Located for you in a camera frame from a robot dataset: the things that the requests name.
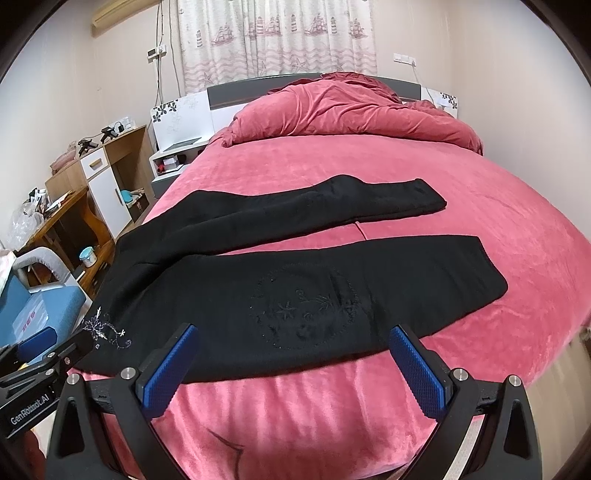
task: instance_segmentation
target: blue chair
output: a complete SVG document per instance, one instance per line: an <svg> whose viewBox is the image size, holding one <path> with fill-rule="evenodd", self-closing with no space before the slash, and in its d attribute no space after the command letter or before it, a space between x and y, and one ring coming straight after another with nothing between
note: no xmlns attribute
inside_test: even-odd
<svg viewBox="0 0 591 480"><path fill-rule="evenodd" d="M57 282L28 289L21 283L16 273L19 269L38 262L51 270ZM57 343L63 342L70 336L77 325L76 320L82 317L81 310L85 313L84 310L90 307L90 299L72 277L63 261L48 248L36 248L17 258L0 295L0 346L16 343L18 338L14 323L17 316L27 307L29 300L39 298L43 300L48 316L47 323L43 327L49 326L56 331ZM21 340L29 338L38 330L40 329L27 331ZM44 353L30 363L39 361Z"/></svg>

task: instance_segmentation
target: wall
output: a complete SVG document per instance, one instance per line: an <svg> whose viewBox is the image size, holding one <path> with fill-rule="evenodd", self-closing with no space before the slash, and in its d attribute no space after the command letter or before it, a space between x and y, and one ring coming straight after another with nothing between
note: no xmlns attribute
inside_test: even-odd
<svg viewBox="0 0 591 480"><path fill-rule="evenodd" d="M157 6L104 32L91 30L93 11L104 0L69 0L33 35L0 83L0 241L5 242L12 212L51 176L49 165L73 140L95 135L129 115L148 122L156 101ZM162 62L164 101L179 97L164 5ZM173 40L178 38L176 1L171 4ZM174 43L181 95L180 45Z"/></svg>
<svg viewBox="0 0 591 480"><path fill-rule="evenodd" d="M174 75L173 55L168 28L168 0L163 1L163 43L168 51L161 62L163 100L168 102L184 95L181 47L178 41L176 0L170 0L173 49L178 71L180 95ZM112 28L95 34L93 42L102 107L109 122L129 115L136 123L148 121L156 100L156 63L149 63L147 52L156 45L158 5L123 20Z"/></svg>
<svg viewBox="0 0 591 480"><path fill-rule="evenodd" d="M88 28L93 3L70 1L33 35L0 83L0 239L68 144L105 124Z"/></svg>
<svg viewBox="0 0 591 480"><path fill-rule="evenodd" d="M446 93L452 85L448 0L374 0L378 74L416 82L413 68L394 63L394 53L417 59L420 83Z"/></svg>
<svg viewBox="0 0 591 480"><path fill-rule="evenodd" d="M555 33L519 0L450 4L453 93L485 155L591 238L591 88Z"/></svg>

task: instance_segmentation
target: curtain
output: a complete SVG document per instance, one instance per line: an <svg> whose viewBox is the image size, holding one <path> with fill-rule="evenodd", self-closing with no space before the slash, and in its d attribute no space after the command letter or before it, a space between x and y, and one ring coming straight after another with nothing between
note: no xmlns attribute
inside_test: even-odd
<svg viewBox="0 0 591 480"><path fill-rule="evenodd" d="M377 74L368 0L178 0L185 90L286 73Z"/></svg>

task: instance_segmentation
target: wooden desk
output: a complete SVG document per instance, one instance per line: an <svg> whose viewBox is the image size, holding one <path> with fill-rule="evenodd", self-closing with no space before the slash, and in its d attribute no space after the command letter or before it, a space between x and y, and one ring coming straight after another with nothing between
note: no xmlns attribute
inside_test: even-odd
<svg viewBox="0 0 591 480"><path fill-rule="evenodd" d="M85 269L86 273L79 281L81 288L91 299L94 299L96 292L92 287L92 282L100 267L104 263L111 263L115 251L115 242L106 225L92 213L88 205L88 187L83 187L69 194L60 208L39 227L39 230L35 232L27 244L17 252L17 256L36 247L47 247L53 250L63 260L70 271L74 271L74 264L77 266L80 264L80 261L77 258L72 258L72 252L68 254L64 250L62 241L59 238L60 234L54 232L57 225L69 212L74 213L81 219L90 228L93 236L96 237L96 242L93 242L92 247L95 249L97 261L92 267ZM50 280L51 272L43 265L34 265L32 267L29 275L30 284L37 283L43 285L49 283Z"/></svg>

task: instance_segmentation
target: shelf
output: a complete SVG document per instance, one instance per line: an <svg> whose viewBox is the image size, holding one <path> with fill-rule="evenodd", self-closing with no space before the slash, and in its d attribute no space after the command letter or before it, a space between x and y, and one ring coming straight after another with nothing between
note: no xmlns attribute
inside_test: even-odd
<svg viewBox="0 0 591 480"><path fill-rule="evenodd" d="M95 279L95 275L101 268L104 263L109 263L111 255L113 254L113 250L115 249L115 242L113 240L109 240L105 243L102 247L99 247L95 250L96 254L96 262L92 267L86 267L84 269L85 273L82 275L82 278L78 282L82 290L84 290L89 297L93 298L90 294L93 291L92 288L92 281Z"/></svg>
<svg viewBox="0 0 591 480"><path fill-rule="evenodd" d="M206 147L209 141L211 140L212 135L209 137L202 137L197 140L195 143L190 145L185 145L183 147L172 148L170 150L158 150L154 155L150 157L150 161L160 160L161 158L166 157L174 157L179 153L185 153L190 150L195 150L196 148Z"/></svg>
<svg viewBox="0 0 591 480"><path fill-rule="evenodd" d="M158 176L157 176L157 177L156 177L154 180L152 180L152 181L157 181L157 180L164 180L164 179L169 179L169 178L172 178L172 177L177 177L177 176L179 176L179 175L180 175L182 172L184 172L184 171L187 169L187 167L188 167L189 165L190 165L190 164L186 164L186 165L183 165L182 167L180 167L178 170L171 171L171 172L169 172L169 173L164 173L164 174L162 174L162 175L158 175Z"/></svg>

